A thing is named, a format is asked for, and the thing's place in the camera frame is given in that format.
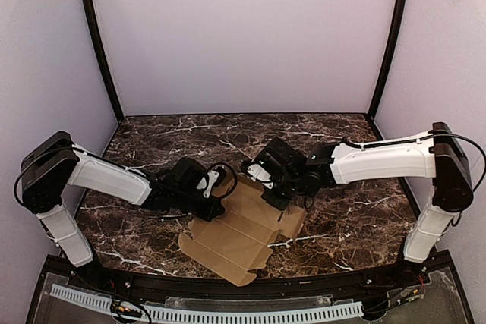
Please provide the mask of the brown cardboard box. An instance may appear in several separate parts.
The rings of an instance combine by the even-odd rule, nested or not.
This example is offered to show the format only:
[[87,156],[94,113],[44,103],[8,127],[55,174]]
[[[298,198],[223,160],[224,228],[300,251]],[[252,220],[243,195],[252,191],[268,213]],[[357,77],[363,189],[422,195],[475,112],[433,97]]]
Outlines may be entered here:
[[269,247],[278,235],[297,237],[307,212],[294,204],[283,210],[261,198],[263,187],[244,176],[222,204],[225,212],[206,222],[195,218],[188,223],[190,234],[181,233],[182,253],[237,287],[256,279],[272,255]]

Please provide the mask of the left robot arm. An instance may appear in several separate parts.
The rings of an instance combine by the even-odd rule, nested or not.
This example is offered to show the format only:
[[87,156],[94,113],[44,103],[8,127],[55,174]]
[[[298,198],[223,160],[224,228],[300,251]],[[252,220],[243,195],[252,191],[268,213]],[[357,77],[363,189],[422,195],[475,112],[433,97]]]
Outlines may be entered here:
[[95,253],[63,194],[78,187],[120,199],[138,209],[175,209],[206,222],[225,212],[213,188],[226,176],[220,167],[205,168],[191,158],[156,173],[104,159],[58,131],[29,153],[14,182],[17,203],[34,214],[76,268],[90,265]]

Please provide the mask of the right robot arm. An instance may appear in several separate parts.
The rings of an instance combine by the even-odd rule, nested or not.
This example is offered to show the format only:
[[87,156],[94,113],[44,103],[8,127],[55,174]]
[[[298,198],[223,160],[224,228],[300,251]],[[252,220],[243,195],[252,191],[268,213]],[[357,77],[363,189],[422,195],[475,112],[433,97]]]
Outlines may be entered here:
[[264,186],[263,199],[284,210],[294,197],[315,197],[324,188],[383,178],[427,178],[431,197],[403,244],[402,256],[423,263],[452,221],[468,209],[477,184],[460,141],[443,122],[429,131],[393,140],[319,143],[308,153],[273,138],[241,170]]

